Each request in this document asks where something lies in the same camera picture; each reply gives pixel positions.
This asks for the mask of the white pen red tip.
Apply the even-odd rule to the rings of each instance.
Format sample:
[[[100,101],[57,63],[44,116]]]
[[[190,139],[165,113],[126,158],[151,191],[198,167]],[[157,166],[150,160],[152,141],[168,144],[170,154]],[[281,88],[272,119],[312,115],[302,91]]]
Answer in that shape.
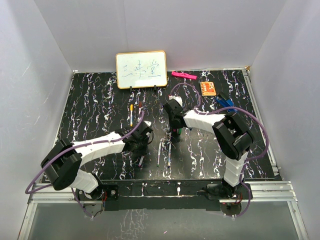
[[[140,120],[141,120],[141,112],[142,112],[142,108],[139,107],[139,108],[138,108],[138,118],[137,118],[137,122],[140,122]]]

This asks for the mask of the white pen purple tip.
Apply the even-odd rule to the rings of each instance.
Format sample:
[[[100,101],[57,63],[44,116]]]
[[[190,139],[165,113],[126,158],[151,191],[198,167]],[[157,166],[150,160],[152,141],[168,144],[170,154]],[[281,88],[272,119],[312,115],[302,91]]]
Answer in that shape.
[[[138,163],[138,166],[139,166],[139,167],[142,166],[144,158],[145,158],[144,155],[140,158],[139,163]]]

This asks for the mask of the white pen green tip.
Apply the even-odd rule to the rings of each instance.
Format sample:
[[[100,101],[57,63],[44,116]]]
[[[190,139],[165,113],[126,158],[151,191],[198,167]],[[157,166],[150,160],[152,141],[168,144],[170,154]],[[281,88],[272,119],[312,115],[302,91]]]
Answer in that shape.
[[[162,142],[160,142],[158,146],[157,163],[156,163],[157,168],[160,166],[161,151],[162,151]]]

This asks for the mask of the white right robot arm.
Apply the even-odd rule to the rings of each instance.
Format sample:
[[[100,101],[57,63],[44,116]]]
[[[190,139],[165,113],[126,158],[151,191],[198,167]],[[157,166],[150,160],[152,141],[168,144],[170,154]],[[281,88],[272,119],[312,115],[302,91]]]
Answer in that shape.
[[[226,114],[202,113],[184,108],[176,98],[163,105],[171,130],[200,129],[215,135],[226,157],[223,176],[223,194],[233,199],[241,192],[243,168],[248,158],[254,136],[236,112]]]

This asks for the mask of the white pen yellow tip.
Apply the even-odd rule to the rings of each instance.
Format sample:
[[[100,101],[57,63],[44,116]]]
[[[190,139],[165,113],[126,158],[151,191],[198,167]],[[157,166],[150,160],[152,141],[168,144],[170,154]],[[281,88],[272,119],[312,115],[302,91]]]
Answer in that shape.
[[[130,126],[133,126],[133,110],[130,110]]]

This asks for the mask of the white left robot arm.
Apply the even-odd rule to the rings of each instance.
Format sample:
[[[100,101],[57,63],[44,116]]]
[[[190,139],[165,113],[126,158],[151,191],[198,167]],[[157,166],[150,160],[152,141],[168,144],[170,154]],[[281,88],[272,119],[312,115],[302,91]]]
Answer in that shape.
[[[91,199],[97,200],[103,195],[102,183],[93,173],[81,170],[81,167],[101,157],[122,152],[144,155],[152,135],[152,123],[143,120],[137,128],[120,128],[91,140],[70,142],[61,139],[56,142],[40,166],[44,168],[63,152],[63,155],[44,170],[53,188],[56,191],[76,188],[85,192]]]

